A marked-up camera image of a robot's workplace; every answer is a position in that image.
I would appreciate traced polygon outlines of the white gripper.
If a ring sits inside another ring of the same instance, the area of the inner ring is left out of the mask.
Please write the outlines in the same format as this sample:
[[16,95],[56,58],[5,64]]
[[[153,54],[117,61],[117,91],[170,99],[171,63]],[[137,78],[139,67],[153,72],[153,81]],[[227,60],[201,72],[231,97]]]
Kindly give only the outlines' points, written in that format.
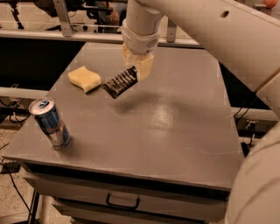
[[154,60],[154,55],[150,52],[158,45],[160,37],[159,24],[159,20],[133,21],[128,18],[122,23],[124,65],[127,68],[136,68],[136,75],[139,81],[143,81],[150,74]]

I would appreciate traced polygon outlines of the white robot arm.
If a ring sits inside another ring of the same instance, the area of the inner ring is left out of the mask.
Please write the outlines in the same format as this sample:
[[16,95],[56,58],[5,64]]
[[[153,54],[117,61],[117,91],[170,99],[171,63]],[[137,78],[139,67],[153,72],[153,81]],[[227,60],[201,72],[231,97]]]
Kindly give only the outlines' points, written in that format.
[[[132,53],[156,47],[162,17],[218,60],[225,81],[239,81],[280,114],[278,19],[235,0],[128,0],[122,36]],[[225,224],[280,224],[280,125],[244,158]]]

